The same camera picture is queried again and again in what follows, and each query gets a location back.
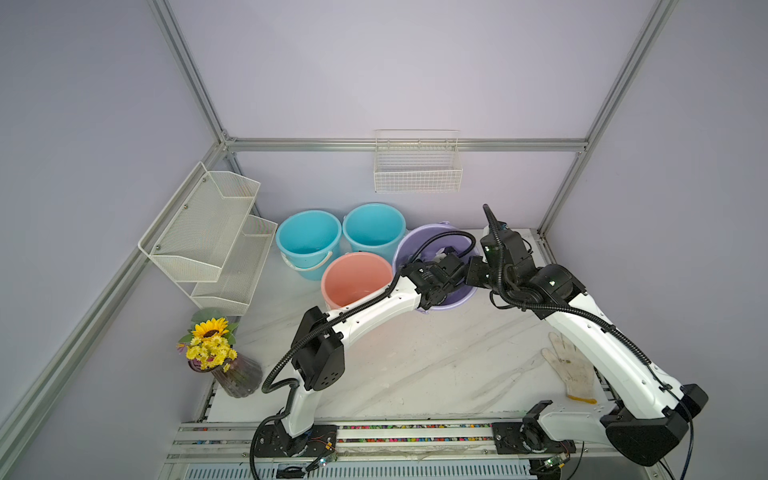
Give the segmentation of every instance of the purple bucket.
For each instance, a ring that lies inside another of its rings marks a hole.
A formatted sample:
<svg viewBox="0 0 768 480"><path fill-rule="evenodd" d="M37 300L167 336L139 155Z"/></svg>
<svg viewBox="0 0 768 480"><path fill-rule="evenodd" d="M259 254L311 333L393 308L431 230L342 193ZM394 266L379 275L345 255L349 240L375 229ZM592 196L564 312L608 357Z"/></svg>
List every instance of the purple bucket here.
<svg viewBox="0 0 768 480"><path fill-rule="evenodd" d="M398 267L408 262L411 255L413 255L417 249L424 244L430 237L441 232L448 232L451 230L458 230L448 222L442 223L430 223L428 225L422 225L421 227L413 230L400 240L400 245L397 246L395 252L395 259L392 261L392 273L396 272ZM462 252L469 247L470 241L467 237L460 237L459 235L451 235L449 237L438 238L434 242L430 243L428 247L422 252L421 258L423 260L431 260L437 255L438 250L445 247L453 247L457 252ZM464 255L462 260L464 263L469 263L469 257L472 254L479 255L480 252L475 247L475 251ZM445 302L442 305L434 306L431 310L450 310L456 308L462 303L469 300L469 297L475 294L477 287L464 285L460 289L448 295Z"/></svg>

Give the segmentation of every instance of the glass vase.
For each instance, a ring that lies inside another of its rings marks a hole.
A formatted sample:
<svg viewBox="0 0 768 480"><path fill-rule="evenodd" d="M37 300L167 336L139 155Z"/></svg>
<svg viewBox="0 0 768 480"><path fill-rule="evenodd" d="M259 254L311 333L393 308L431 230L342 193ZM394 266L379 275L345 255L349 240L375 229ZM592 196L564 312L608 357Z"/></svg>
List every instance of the glass vase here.
<svg viewBox="0 0 768 480"><path fill-rule="evenodd" d="M214 378L219 382L224 392L227 392L227 395L236 399L242 399L256 392L261 384L261 366L239 352L237 353L237 358L230 361L230 369L226 372L224 372L224 365L202 370L199 366L195 366L192 360L189 360L189 366L195 372L213 373Z"/></svg>

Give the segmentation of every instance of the sunflower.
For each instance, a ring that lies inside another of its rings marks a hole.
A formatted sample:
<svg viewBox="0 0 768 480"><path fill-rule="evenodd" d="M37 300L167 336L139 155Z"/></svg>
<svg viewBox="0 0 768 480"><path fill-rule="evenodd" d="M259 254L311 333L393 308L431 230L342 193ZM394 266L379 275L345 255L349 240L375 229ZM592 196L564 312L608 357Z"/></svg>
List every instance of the sunflower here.
<svg viewBox="0 0 768 480"><path fill-rule="evenodd" d="M228 332L229 330L227 330L227 319L212 318L207 322L202 322L195 325L192 335L197 339L206 339L217 334L223 335L224 333Z"/></svg>

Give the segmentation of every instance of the bucket handle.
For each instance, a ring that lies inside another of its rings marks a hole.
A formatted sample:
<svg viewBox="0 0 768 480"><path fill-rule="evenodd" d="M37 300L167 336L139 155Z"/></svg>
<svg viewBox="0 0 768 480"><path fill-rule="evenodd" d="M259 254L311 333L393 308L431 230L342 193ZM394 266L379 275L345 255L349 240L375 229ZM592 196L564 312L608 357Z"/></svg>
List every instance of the bucket handle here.
<svg viewBox="0 0 768 480"><path fill-rule="evenodd" d="M295 271L297 271L297 272L311 272L312 270L317 270L317 269L319 269L320 267L322 267L323 265L325 265L325 263L328 261L328 259L329 259L330 257L333 257L333 250L328 250L328 254L327 254L327 255L326 255L326 257L323 259L323 261L322 261L322 262L318 263L318 264L317 264L317 265L315 265L315 266L310 266L310 267L308 267L308 268L301 268L301 267L298 267L298 266L296 266L296 265L292 264L292 263L290 262L290 260L288 260L288 257L286 257L286 254L285 254L285 253L283 253L283 252L280 252L280 256L283 258L283 262L285 262L287 266L289 266L289 267L293 268Z"/></svg>

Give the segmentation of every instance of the wall-mounted basket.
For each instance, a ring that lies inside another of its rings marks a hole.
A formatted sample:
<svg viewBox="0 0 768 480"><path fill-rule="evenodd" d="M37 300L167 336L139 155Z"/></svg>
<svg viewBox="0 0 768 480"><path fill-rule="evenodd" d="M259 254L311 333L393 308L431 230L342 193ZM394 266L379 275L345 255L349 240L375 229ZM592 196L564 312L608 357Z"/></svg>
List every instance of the wall-mounted basket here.
<svg viewBox="0 0 768 480"><path fill-rule="evenodd" d="M382 194L458 192L458 131L377 130L373 181Z"/></svg>
<svg viewBox="0 0 768 480"><path fill-rule="evenodd" d="M165 229L144 234L139 249L200 308L243 315L256 290L277 224L250 215L259 182L228 171L208 171ZM180 283L194 283L191 293Z"/></svg>

